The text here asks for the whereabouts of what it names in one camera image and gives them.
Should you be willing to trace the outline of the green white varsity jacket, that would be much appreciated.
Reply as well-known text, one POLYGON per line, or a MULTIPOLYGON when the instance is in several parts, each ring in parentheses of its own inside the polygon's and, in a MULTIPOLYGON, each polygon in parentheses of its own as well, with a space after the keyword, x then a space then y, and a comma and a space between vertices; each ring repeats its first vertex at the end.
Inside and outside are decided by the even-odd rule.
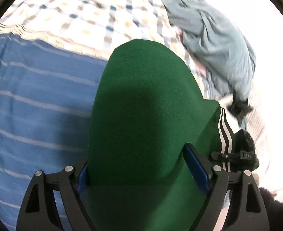
POLYGON ((135 39, 105 67, 89 127, 89 216, 97 230, 189 230, 206 194, 182 149, 230 153, 226 112, 166 46, 135 39))

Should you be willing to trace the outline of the light teal garment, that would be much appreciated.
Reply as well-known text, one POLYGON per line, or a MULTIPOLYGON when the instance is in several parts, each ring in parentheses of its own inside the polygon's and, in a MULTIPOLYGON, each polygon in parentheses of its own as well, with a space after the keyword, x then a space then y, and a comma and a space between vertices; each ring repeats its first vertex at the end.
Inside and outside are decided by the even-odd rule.
POLYGON ((211 99, 233 96, 227 107, 244 127, 253 109, 249 93, 256 57, 248 40, 226 17, 205 0, 162 0, 169 23, 182 32, 188 52, 206 68, 211 99))

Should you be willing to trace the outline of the blue striped bed sheet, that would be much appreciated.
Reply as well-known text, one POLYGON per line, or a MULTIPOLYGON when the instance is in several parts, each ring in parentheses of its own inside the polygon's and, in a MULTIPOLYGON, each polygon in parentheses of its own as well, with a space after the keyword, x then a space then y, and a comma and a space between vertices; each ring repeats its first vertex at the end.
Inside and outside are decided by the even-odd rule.
POLYGON ((106 61, 0 33, 0 220, 15 230, 33 174, 61 171, 87 151, 106 61))

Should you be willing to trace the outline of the plaid checkered blanket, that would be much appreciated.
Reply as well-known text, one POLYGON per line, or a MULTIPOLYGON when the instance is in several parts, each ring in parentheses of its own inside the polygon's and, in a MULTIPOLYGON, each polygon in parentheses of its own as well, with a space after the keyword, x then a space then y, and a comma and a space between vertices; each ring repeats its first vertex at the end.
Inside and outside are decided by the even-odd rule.
POLYGON ((188 64, 211 99, 206 68, 183 45, 182 32, 169 23, 162 0, 15 0, 0 18, 0 33, 105 60, 129 40, 156 41, 188 64))

